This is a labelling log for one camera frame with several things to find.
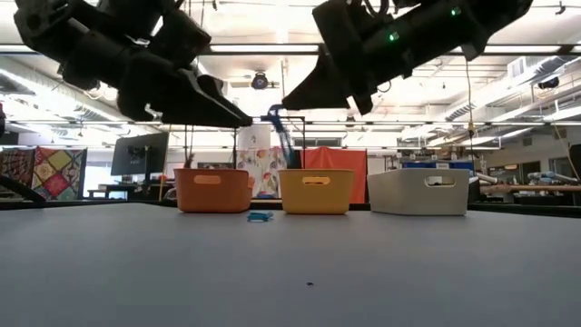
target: plastic basket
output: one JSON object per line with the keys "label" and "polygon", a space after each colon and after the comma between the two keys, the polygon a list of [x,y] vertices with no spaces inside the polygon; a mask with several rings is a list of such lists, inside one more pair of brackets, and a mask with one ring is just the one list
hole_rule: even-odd
{"label": "plastic basket", "polygon": [[468,180],[466,169],[404,168],[372,174],[367,177],[371,211],[464,215],[468,206]]}
{"label": "plastic basket", "polygon": [[174,169],[178,208],[185,213],[241,213],[251,206],[248,172]]}
{"label": "plastic basket", "polygon": [[279,174],[286,213],[344,214],[349,210],[353,171],[287,169]]}

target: white basket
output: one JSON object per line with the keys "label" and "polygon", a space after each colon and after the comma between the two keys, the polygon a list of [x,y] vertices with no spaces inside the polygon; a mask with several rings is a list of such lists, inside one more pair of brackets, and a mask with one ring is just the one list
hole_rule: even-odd
{"label": "white basket", "polygon": [[409,168],[367,177],[371,211],[405,215],[464,215],[467,169]]}

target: computer monitor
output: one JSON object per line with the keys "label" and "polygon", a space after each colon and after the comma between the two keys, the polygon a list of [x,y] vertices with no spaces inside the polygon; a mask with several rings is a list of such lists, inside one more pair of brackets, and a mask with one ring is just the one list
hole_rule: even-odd
{"label": "computer monitor", "polygon": [[163,173],[169,137],[159,133],[117,140],[111,176],[145,174],[145,183],[149,183],[151,173]]}

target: orange basket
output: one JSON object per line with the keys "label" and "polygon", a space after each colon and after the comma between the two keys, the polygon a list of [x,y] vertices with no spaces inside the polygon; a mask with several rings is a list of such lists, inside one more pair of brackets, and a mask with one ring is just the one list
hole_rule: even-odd
{"label": "orange basket", "polygon": [[251,206],[246,171],[179,168],[173,172],[178,208],[185,213],[241,213]]}
{"label": "orange basket", "polygon": [[355,173],[341,169],[287,169],[281,177],[282,210],[296,214],[344,214]]}

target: workbench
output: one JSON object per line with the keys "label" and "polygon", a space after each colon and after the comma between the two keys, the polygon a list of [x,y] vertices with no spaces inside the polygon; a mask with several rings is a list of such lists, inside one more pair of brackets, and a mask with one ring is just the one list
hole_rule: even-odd
{"label": "workbench", "polygon": [[0,326],[580,326],[581,221],[0,212]]}

